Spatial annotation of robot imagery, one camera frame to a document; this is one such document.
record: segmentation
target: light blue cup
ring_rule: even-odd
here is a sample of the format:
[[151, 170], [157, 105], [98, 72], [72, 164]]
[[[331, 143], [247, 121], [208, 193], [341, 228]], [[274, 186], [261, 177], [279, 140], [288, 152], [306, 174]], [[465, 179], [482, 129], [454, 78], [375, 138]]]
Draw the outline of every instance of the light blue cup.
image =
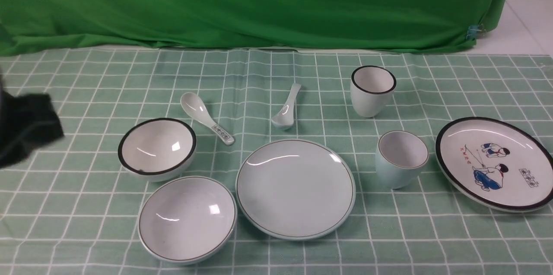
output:
[[403, 188], [423, 171], [428, 158], [428, 148], [419, 137], [406, 131], [390, 131], [378, 140], [377, 175], [385, 186]]

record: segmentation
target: spoon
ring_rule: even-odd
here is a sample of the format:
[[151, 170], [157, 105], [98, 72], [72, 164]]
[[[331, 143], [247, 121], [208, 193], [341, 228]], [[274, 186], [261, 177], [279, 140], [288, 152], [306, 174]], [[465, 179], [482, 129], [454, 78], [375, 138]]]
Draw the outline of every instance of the spoon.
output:
[[188, 116], [209, 127], [215, 135], [219, 136], [225, 145], [232, 145], [235, 143], [235, 139], [231, 134], [213, 121], [213, 118], [211, 118], [209, 112], [207, 112], [206, 105], [203, 104], [203, 101], [197, 94], [193, 92], [184, 93], [180, 98], [180, 105]]
[[288, 99], [284, 103], [284, 106], [271, 118], [271, 122], [278, 129], [287, 130], [294, 125], [294, 104], [296, 104], [296, 96], [302, 88], [301, 84], [294, 83], [292, 88], [290, 88], [290, 94], [288, 94]]

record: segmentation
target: plate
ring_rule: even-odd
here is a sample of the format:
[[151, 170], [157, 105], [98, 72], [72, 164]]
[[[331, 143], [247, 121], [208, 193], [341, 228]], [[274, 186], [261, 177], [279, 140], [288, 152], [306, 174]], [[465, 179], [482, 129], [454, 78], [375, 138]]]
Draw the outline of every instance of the plate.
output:
[[450, 182], [469, 198], [504, 212], [531, 212], [553, 199], [553, 159], [510, 124], [466, 117], [446, 125], [436, 155]]
[[310, 240], [346, 220], [356, 189], [336, 153], [295, 139], [253, 152], [238, 172], [236, 192], [242, 212], [259, 230], [285, 240]]

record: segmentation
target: green checkered tablecloth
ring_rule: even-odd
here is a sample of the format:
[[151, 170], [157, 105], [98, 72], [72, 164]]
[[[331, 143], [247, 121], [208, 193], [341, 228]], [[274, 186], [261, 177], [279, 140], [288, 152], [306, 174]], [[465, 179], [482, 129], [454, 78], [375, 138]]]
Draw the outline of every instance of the green checkered tablecloth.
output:
[[[350, 74], [381, 65], [397, 77], [375, 119], [351, 106]], [[375, 174], [378, 137], [407, 130], [433, 149], [449, 121], [498, 118], [553, 149], [553, 59], [488, 55], [305, 54], [293, 51], [55, 50], [0, 58], [7, 90], [49, 92], [67, 137], [0, 171], [2, 275], [545, 275], [552, 273], [553, 210], [504, 214], [452, 188], [433, 159], [407, 188]], [[293, 82], [297, 122], [269, 118]], [[227, 147], [178, 103], [197, 92], [236, 138]], [[197, 155], [185, 173], [234, 190], [243, 159], [265, 143], [301, 138], [340, 154], [357, 202], [335, 233], [287, 242], [243, 216], [231, 241], [199, 265], [160, 263], [142, 248], [137, 214], [160, 184], [122, 170], [116, 151], [133, 125], [155, 117], [192, 122]]]

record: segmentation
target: white cup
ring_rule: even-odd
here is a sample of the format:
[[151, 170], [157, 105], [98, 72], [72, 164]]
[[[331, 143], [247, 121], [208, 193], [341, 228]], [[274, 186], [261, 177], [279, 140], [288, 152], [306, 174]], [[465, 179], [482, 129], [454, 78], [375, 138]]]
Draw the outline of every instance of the white cup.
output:
[[378, 140], [377, 175], [391, 189], [403, 188], [418, 177], [428, 159], [424, 141], [410, 132], [390, 131]]
[[351, 75], [353, 109], [362, 117], [373, 117], [389, 103], [396, 86], [395, 76], [379, 66], [365, 65]]

